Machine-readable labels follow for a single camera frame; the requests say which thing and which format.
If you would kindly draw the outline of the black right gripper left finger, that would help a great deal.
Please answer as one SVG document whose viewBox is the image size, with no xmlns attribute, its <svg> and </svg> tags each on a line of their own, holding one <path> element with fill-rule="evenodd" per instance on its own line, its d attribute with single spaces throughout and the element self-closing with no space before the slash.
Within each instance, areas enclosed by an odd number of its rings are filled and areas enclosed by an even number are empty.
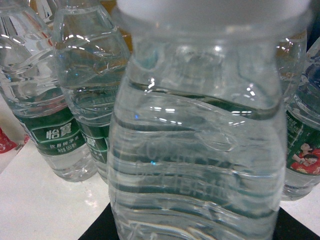
<svg viewBox="0 0 320 240">
<path fill-rule="evenodd" d="M 80 236 L 79 240 L 119 240 L 110 203 Z"/>
</svg>

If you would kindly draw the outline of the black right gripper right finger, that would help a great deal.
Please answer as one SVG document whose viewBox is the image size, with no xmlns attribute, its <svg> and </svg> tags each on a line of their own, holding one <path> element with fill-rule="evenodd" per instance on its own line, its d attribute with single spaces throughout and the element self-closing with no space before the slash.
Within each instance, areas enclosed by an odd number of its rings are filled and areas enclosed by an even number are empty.
<svg viewBox="0 0 320 240">
<path fill-rule="evenodd" d="M 320 240 L 320 237 L 280 208 L 274 230 L 275 240 Z"/>
</svg>

